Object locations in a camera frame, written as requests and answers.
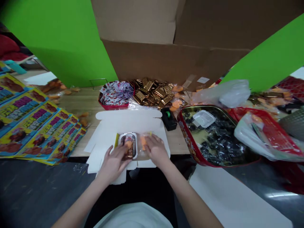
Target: person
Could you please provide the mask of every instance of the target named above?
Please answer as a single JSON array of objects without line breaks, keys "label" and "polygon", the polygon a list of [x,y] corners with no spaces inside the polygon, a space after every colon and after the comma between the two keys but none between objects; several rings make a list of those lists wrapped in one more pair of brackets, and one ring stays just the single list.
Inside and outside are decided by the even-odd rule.
[{"label": "person", "polygon": [[[174,190],[191,227],[223,227],[217,217],[192,188],[176,166],[170,161],[162,139],[156,135],[145,138],[146,152],[162,171]],[[96,179],[59,218],[53,228],[79,227],[108,185],[115,181],[131,160],[122,162],[126,147],[119,145],[112,152],[111,146],[104,157]],[[104,216],[94,228],[106,227],[172,227],[169,220],[158,210],[145,203],[124,204]]]}]

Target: open white box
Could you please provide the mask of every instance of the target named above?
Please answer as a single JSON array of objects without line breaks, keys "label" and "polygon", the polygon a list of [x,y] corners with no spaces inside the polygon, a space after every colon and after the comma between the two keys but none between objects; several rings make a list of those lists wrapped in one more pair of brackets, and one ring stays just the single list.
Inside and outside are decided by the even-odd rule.
[{"label": "open white box", "polygon": [[[99,171],[107,149],[115,144],[117,133],[136,132],[142,134],[151,131],[164,141],[165,148],[170,157],[169,144],[164,124],[160,119],[161,116],[162,113],[157,110],[114,110],[98,112],[96,118],[101,120],[101,122],[85,148],[85,151],[91,152],[87,161],[89,164],[88,173],[97,173]],[[156,165],[151,160],[131,161],[127,166],[127,170],[155,167]],[[125,175],[126,170],[115,183],[124,183]]]}]

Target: plastic lid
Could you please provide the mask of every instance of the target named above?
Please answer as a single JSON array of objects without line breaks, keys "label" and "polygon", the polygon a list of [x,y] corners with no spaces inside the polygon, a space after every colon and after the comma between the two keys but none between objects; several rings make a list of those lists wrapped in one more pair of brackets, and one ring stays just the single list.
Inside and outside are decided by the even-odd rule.
[{"label": "plastic lid", "polygon": [[203,128],[209,127],[216,120],[216,118],[211,113],[205,110],[201,110],[198,113],[194,114],[193,119],[193,124],[195,126],[202,126]]}]

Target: green wall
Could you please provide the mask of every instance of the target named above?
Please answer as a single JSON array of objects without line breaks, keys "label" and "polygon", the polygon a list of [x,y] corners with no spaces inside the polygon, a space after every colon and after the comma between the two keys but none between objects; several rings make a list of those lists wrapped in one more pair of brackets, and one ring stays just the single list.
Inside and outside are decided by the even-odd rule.
[{"label": "green wall", "polygon": [[66,86],[88,87],[90,79],[117,80],[91,1],[14,0],[1,21]]},{"label": "green wall", "polygon": [[269,89],[304,65],[304,14],[242,58],[222,82],[248,79],[254,92]]}]

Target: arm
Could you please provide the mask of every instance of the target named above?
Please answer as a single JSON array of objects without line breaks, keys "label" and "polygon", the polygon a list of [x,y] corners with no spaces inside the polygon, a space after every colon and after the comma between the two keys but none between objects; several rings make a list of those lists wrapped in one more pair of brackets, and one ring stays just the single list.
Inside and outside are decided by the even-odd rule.
[{"label": "arm", "polygon": [[223,228],[210,208],[170,161],[163,141],[152,135],[146,137],[146,142],[145,148],[150,159],[164,173],[173,188],[190,226]]},{"label": "arm", "polygon": [[125,146],[116,147],[112,153],[111,146],[105,156],[100,171],[96,179],[82,193],[76,202],[60,217],[52,228],[75,228],[80,226],[83,219],[87,216],[95,202],[98,200],[106,187],[117,179],[131,160],[121,162],[126,151]]}]

